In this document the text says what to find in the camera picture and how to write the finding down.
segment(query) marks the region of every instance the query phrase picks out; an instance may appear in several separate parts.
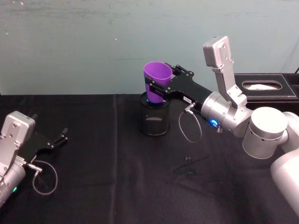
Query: black leather tissue box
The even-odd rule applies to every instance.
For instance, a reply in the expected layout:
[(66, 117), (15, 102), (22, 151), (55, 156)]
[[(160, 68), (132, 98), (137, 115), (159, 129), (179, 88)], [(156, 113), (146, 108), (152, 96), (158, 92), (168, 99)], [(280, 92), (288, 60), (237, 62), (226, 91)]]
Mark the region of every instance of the black leather tissue box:
[(299, 74), (236, 73), (235, 82), (249, 109), (269, 106), (299, 115)]

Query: black table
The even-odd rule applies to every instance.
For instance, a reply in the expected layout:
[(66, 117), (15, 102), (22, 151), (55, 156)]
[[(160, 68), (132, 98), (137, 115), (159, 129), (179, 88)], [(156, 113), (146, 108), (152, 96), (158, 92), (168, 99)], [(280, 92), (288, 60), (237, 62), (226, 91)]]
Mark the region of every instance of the black table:
[[(256, 160), (244, 152), (241, 139), (216, 133), (202, 119), (203, 140), (189, 143), (178, 127), (185, 107), (178, 101), (171, 103), (170, 131), (145, 136), (137, 123), (139, 97), (1, 96), (1, 124), (14, 110), (37, 113), (37, 131), (54, 138), (68, 127), (69, 142), (39, 156), (58, 172), (55, 193), (37, 194), (28, 171), (1, 208), (0, 223), (299, 223), (271, 179), (270, 165), (280, 149)], [(182, 121), (195, 138), (192, 118)]]

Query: small black object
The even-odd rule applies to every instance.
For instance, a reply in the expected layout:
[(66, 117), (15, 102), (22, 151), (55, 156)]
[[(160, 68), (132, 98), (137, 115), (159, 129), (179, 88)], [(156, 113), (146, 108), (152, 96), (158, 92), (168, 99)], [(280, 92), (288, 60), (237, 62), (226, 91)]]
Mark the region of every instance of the small black object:
[(31, 118), (35, 121), (37, 120), (37, 117), (38, 117), (38, 115), (36, 113), (31, 116)]
[(140, 130), (150, 136), (161, 136), (169, 130), (169, 102), (151, 103), (146, 92), (140, 98)]

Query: wall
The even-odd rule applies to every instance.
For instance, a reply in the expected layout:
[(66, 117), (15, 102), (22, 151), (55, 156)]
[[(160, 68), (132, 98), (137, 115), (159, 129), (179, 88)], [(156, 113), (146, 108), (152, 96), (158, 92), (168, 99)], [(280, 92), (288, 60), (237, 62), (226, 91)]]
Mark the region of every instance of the wall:
[(3, 0), (1, 94), (144, 91), (152, 60), (216, 90), (202, 44), (228, 35), (235, 72), (294, 72), (299, 0)]

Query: purple cup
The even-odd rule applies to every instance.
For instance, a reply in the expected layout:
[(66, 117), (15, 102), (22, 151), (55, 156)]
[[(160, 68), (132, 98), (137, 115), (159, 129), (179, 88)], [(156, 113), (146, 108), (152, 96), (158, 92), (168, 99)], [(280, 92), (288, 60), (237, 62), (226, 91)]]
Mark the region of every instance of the purple cup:
[[(143, 68), (144, 77), (152, 78), (161, 85), (167, 85), (171, 80), (172, 70), (163, 62), (149, 62)], [(148, 100), (152, 103), (161, 103), (163, 98), (150, 91), (150, 85), (145, 84)]]

